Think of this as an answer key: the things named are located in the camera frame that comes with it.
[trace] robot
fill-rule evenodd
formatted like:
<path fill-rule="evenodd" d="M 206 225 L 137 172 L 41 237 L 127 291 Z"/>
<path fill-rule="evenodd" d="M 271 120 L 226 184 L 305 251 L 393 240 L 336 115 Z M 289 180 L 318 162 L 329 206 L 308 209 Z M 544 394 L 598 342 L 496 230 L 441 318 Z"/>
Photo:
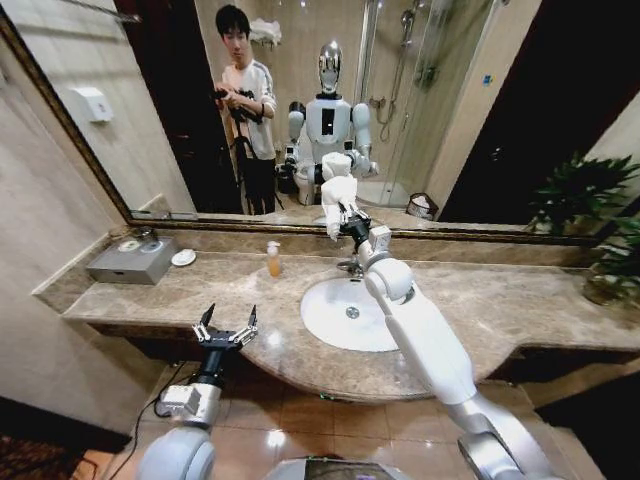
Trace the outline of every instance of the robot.
<path fill-rule="evenodd" d="M 315 203 L 317 185 L 326 179 L 322 174 L 322 157 L 328 153 L 344 153 L 351 159 L 351 173 L 361 178 L 378 174 L 378 164 L 371 161 L 369 107 L 359 103 L 353 108 L 337 93 L 342 51 L 333 41 L 322 47 L 318 70 L 322 92 L 307 103 L 289 105 L 289 138 L 285 163 L 279 165 L 280 174 L 291 178 L 298 186 L 298 200 L 303 205 Z M 300 155 L 300 133 L 306 122 L 311 142 L 312 159 Z M 347 140 L 353 126 L 354 142 Z"/>
<path fill-rule="evenodd" d="M 351 157 L 334 152 L 325 155 L 322 164 L 327 177 L 321 187 L 327 233 L 334 240 L 339 233 L 353 239 L 355 253 L 365 272 L 367 290 L 384 311 L 387 328 L 400 351 L 425 389 L 446 406 L 449 416 L 465 431 L 458 446 L 476 477 L 480 480 L 560 480 L 520 421 L 477 391 L 471 359 L 449 323 L 438 307 L 422 294 L 409 266 L 391 256 L 389 228 L 370 228 L 371 218 L 355 202 L 357 180 L 349 173 Z M 210 334 L 206 328 L 210 318 L 210 312 L 205 312 L 203 321 L 194 325 L 198 340 L 211 351 L 196 382 L 189 387 L 170 387 L 161 402 L 183 426 L 149 447 L 140 464 L 138 480 L 209 478 L 214 460 L 209 432 L 220 396 L 221 356 L 241 348 L 257 335 L 255 307 L 249 326 L 238 333 Z M 266 479 L 311 478 L 305 476 L 305 472 L 322 467 L 317 462 L 284 461 Z M 340 468 L 345 470 L 350 466 L 353 464 Z M 370 468 L 365 472 L 354 471 L 353 478 L 361 478 L 366 473 L 378 479 L 409 480 L 393 467 L 372 464 Z"/>

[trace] liquid soap bottle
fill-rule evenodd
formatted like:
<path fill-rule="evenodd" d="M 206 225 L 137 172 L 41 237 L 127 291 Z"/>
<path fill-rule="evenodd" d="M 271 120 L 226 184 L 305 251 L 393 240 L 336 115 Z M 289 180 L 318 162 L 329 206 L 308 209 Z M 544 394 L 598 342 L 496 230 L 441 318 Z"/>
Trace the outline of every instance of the liquid soap bottle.
<path fill-rule="evenodd" d="M 282 263 L 278 253 L 279 246 L 278 242 L 267 243 L 267 269 L 272 277 L 277 277 L 282 273 Z"/>

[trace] green plant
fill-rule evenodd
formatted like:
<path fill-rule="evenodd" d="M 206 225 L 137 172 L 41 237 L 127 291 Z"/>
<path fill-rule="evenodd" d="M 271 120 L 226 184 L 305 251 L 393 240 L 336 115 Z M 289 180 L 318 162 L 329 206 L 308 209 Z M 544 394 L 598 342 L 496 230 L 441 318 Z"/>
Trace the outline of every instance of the green plant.
<path fill-rule="evenodd" d="M 640 218 L 615 218 L 619 230 L 601 248 L 607 254 L 595 266 L 598 273 L 615 277 L 621 286 L 640 287 Z"/>
<path fill-rule="evenodd" d="M 608 208 L 621 206 L 621 187 L 640 169 L 630 165 L 631 156 L 585 160 L 574 155 L 557 166 L 547 184 L 535 192 L 531 202 L 534 230 L 549 225 L 553 235 L 562 235 L 578 218 L 601 220 Z"/>

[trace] sink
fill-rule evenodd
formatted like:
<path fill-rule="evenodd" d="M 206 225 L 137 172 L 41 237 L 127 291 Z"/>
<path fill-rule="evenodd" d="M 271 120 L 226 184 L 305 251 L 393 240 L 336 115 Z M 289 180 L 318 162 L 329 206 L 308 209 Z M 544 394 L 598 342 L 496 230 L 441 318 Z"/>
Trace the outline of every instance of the sink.
<path fill-rule="evenodd" d="M 302 297 L 300 314 L 307 330 L 334 347 L 361 352 L 398 349 L 363 280 L 334 278 L 315 284 Z"/>

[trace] vanity counter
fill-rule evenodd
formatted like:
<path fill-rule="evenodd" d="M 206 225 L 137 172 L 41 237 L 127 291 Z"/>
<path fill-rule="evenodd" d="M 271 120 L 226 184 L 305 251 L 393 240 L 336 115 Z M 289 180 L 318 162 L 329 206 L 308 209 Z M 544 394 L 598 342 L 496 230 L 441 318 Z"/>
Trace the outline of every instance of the vanity counter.
<path fill-rule="evenodd" d="M 300 317 L 305 291 L 345 276 L 337 260 L 282 256 L 272 278 L 266 255 L 200 252 L 188 267 L 171 267 L 158 285 L 96 283 L 63 315 L 129 336 L 180 332 L 212 302 L 211 325 L 244 326 L 257 305 L 259 335 L 242 353 L 301 389 L 364 402 L 428 396 L 398 352 L 341 350 L 316 339 Z M 583 279 L 557 267 L 407 262 L 415 280 L 448 319 L 484 379 L 519 346 L 640 351 L 640 313 L 599 307 L 582 297 Z"/>

